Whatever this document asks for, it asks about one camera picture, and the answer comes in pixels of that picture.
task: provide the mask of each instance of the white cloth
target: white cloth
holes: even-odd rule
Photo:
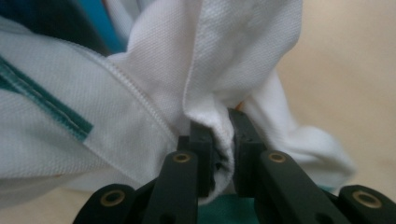
[[[0,55],[93,128],[78,141],[35,103],[0,89],[0,195],[7,195],[0,206],[53,188],[51,179],[75,179],[81,189],[114,182],[138,188],[159,173],[190,119],[213,130],[225,157],[215,190],[201,200],[210,202],[233,175],[226,108],[245,99],[275,149],[318,184],[339,187],[351,160],[323,131],[295,123],[272,72],[297,41],[300,20],[295,0],[157,0],[135,22],[127,52],[108,60],[1,20]]]

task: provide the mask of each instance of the teal fabric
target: teal fabric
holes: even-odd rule
[[[82,116],[45,91],[2,57],[0,57],[0,89],[14,91],[25,96],[81,142],[85,140],[93,127]]]
[[[198,208],[198,224],[258,224],[253,199],[221,195]]]

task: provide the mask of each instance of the light wooden surface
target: light wooden surface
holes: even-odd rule
[[[290,109],[335,135],[352,184],[396,201],[396,1],[306,0],[297,46],[278,66]],[[0,223],[72,223],[89,193],[56,189],[0,211]]]

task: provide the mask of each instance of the white fabric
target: white fabric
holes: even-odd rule
[[[37,184],[38,177],[66,181],[79,175],[73,186],[81,189],[115,181],[138,188],[158,174],[190,119],[212,128],[225,156],[215,190],[201,200],[210,202],[233,174],[226,108],[245,99],[245,111],[275,149],[289,152],[320,185],[338,187],[352,173],[350,159],[323,131],[294,122],[272,73],[295,44],[300,20],[301,2],[295,0],[157,0],[134,24],[127,52],[108,60],[63,41],[21,34],[1,20],[0,55],[93,129],[80,143],[29,100],[0,90],[1,183],[25,183],[13,196],[7,192],[9,200],[0,206],[27,199],[12,201],[18,191],[48,186]]]

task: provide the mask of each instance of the table surface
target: table surface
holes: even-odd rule
[[[277,69],[302,124],[336,136],[359,172],[349,184],[396,201],[396,1],[305,0],[303,30]],[[0,223],[72,223],[90,193],[56,189],[0,211]]]

